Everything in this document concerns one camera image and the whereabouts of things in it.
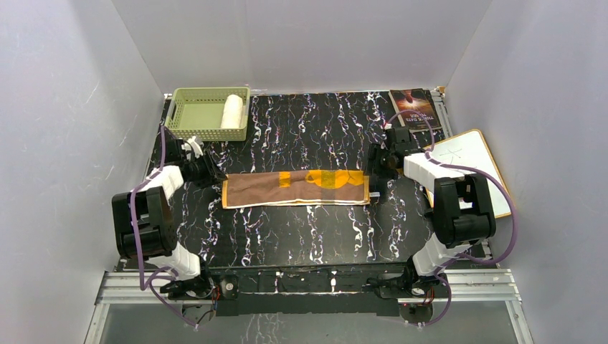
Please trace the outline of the white towel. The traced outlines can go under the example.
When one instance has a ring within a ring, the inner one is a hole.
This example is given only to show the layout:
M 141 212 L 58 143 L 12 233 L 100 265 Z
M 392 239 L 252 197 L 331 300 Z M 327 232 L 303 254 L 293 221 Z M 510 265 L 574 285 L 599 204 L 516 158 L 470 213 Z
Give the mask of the white towel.
M 221 129 L 238 129 L 240 128 L 243 99 L 235 94 L 229 95 L 224 103 Z

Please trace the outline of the orange patterned towel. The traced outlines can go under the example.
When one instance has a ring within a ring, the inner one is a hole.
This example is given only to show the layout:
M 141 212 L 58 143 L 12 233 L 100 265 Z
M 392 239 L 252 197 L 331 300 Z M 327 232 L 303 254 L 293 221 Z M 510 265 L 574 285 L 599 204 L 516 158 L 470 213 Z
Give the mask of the orange patterned towel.
M 359 170 L 233 173 L 222 183 L 222 207 L 367 205 L 369 181 Z

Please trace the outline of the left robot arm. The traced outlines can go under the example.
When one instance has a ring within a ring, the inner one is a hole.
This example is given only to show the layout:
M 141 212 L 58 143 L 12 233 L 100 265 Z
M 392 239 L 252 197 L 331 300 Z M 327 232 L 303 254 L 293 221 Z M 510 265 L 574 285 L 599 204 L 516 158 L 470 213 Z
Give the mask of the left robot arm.
M 184 184 L 201 189 L 227 180 L 196 136 L 167 137 L 161 163 L 140 186 L 112 198 L 115 240 L 120 256 L 168 267 L 197 298 L 208 297 L 214 279 L 201 271 L 201 259 L 179 244 L 169 201 Z

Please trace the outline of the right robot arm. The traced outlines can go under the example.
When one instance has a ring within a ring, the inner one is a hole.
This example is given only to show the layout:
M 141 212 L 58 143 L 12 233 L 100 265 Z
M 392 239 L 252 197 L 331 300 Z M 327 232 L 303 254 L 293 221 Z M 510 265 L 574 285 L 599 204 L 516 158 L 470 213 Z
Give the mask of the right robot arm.
M 436 161 L 422 150 L 406 128 L 385 131 L 385 144 L 369 146 L 364 173 L 377 179 L 407 177 L 425 187 L 433 206 L 427 212 L 433 235 L 409 259 L 413 271 L 404 276 L 404 289 L 421 297 L 432 278 L 473 244 L 494 235 L 495 213 L 489 185 L 492 176 L 481 170 Z

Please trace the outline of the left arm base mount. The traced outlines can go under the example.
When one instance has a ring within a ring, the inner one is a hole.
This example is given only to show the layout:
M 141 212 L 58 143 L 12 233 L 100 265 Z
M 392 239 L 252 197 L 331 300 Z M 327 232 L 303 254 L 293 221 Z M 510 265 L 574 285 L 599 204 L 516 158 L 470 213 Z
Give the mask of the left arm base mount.
M 169 282 L 160 288 L 170 300 L 236 300 L 238 278 L 234 275 L 199 276 L 187 280 Z

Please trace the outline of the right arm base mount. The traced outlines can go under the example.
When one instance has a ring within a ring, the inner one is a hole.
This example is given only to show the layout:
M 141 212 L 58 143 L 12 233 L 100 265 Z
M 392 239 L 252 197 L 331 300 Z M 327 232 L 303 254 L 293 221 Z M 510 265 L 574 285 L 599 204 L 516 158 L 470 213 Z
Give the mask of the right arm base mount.
M 420 303 L 430 302 L 434 298 L 434 288 L 440 285 L 437 276 L 419 277 L 408 272 L 370 277 L 366 283 L 380 298 L 413 298 Z

